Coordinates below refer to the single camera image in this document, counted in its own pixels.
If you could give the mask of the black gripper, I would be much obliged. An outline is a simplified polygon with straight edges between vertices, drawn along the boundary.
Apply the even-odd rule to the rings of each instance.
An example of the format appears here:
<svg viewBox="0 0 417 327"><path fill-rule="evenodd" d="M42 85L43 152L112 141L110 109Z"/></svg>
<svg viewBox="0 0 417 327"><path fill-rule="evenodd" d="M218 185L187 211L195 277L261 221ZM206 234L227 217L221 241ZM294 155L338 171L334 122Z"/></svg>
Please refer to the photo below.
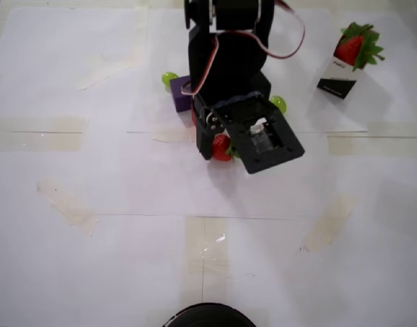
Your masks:
<svg viewBox="0 0 417 327"><path fill-rule="evenodd" d="M250 37L192 29L188 58L187 92L194 96L196 145L203 158L210 160L215 136L225 131L212 105L255 92L269 97L271 84L262 73L266 54Z"/></svg>

